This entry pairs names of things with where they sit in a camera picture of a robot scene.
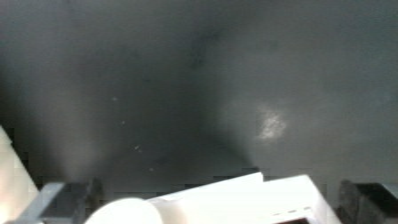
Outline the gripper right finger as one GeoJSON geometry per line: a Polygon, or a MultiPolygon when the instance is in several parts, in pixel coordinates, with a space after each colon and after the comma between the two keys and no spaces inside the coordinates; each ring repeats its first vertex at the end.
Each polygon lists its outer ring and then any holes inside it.
{"type": "Polygon", "coordinates": [[[343,224],[398,224],[398,183],[344,180],[335,212],[343,224]]]}

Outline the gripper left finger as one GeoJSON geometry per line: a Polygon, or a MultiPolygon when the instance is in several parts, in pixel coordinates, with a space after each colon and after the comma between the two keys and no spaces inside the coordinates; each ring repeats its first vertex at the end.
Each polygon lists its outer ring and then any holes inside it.
{"type": "Polygon", "coordinates": [[[51,182],[19,215],[19,224],[83,224],[101,206],[101,184],[51,182]]]}

